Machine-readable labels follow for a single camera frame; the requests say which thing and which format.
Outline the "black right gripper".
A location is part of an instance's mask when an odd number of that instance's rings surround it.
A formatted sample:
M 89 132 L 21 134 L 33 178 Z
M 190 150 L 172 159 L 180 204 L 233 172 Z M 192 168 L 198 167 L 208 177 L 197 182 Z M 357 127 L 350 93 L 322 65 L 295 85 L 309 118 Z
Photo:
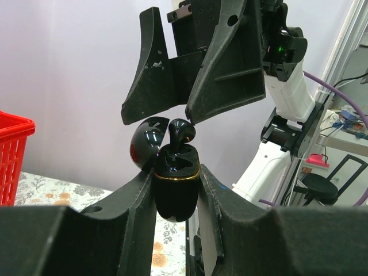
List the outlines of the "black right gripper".
M 121 108 L 124 125 L 186 103 L 187 118 L 198 124 L 265 98 L 259 1 L 180 1 L 167 13 L 175 58 L 159 8 L 139 19 L 140 57 Z

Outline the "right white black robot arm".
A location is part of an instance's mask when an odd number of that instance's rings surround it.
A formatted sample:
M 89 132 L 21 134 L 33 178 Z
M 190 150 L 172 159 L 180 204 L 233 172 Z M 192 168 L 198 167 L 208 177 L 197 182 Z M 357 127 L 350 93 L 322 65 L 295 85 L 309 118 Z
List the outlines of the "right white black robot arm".
M 169 58 L 160 10 L 139 15 L 139 63 L 121 107 L 125 125 L 178 105 L 198 124 L 260 101 L 275 108 L 253 161 L 233 186 L 261 205 L 273 178 L 304 156 L 324 110 L 309 94 L 302 64 L 308 46 L 286 23 L 283 1 L 183 1 L 167 15 L 177 56 Z

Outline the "glossy black gold-trimmed case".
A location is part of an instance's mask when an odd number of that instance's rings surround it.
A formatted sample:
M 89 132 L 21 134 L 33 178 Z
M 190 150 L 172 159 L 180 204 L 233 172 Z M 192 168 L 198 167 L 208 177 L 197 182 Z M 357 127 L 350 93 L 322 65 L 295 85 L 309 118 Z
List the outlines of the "glossy black gold-trimmed case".
M 141 171 L 153 173 L 152 189 L 160 216 L 170 222 L 183 222 L 194 213 L 200 188 L 200 160 L 195 147 L 181 145 L 170 149 L 169 123 L 164 117 L 145 119 L 135 130 L 129 153 Z

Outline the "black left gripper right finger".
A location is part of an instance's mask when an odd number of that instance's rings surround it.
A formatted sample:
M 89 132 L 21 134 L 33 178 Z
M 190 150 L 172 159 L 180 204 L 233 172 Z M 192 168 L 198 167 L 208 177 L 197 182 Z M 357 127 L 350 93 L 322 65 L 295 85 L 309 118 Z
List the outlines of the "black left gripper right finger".
M 205 275 L 367 274 L 367 208 L 262 209 L 203 164 L 188 176 L 198 186 Z

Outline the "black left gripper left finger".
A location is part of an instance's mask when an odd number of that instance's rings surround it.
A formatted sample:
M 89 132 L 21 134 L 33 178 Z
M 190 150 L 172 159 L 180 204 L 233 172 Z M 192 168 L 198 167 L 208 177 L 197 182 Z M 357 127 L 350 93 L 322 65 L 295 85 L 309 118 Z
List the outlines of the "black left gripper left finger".
M 2 275 L 149 275 L 156 208 L 152 174 L 139 173 L 77 212 L 1 207 Z

